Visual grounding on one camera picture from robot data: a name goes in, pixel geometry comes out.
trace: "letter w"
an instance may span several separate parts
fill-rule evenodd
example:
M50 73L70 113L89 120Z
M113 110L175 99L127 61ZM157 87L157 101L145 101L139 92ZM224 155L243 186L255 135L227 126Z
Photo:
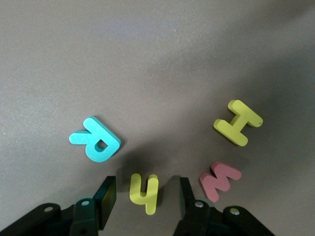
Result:
M211 170L215 177L209 173L203 173L199 179L206 192L207 198L215 203L219 200L219 195L216 189L226 192L230 189L230 183L227 177L239 180L242 177L242 173L221 162L213 163L211 165Z

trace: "gray table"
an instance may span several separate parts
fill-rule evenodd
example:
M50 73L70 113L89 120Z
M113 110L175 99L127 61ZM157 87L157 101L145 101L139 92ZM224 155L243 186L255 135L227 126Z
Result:
M315 1L1 1L0 229L35 206L62 208L116 175L100 235L172 235L173 176L215 161L243 174L215 203L247 208L276 235L315 230ZM213 129L241 99L263 119L238 147ZM123 145L108 161L69 143L97 116ZM157 212L129 199L156 174Z

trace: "yellow letter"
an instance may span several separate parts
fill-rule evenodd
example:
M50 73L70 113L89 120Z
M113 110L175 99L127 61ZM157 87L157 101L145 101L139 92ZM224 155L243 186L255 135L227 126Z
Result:
M213 124L214 128L221 134L239 146L245 146L248 139L241 133L246 124L254 127L262 125L262 118L246 106L241 100L232 100L228 108L236 114L229 124L223 119L218 119Z
M133 174L130 183L130 200L137 205L146 205L146 213L153 215L156 212L158 200L158 177L150 175L148 178L147 192L141 192L141 176Z

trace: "bolt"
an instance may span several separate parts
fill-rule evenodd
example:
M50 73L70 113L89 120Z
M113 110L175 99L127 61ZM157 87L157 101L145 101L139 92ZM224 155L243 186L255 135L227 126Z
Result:
M195 202L195 206L198 208L202 208L203 207L203 203L202 202Z
M231 212L232 215L239 215L240 214L240 212L236 208L231 208L230 212Z

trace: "metal screw head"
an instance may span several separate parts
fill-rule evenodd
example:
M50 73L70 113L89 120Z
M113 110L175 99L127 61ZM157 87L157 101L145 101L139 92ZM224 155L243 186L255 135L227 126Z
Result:
M232 215L239 215L240 214L240 212L236 208L231 208L230 212L231 212Z
M203 207L203 203L202 202L195 202L195 206L198 207L198 208L202 208Z

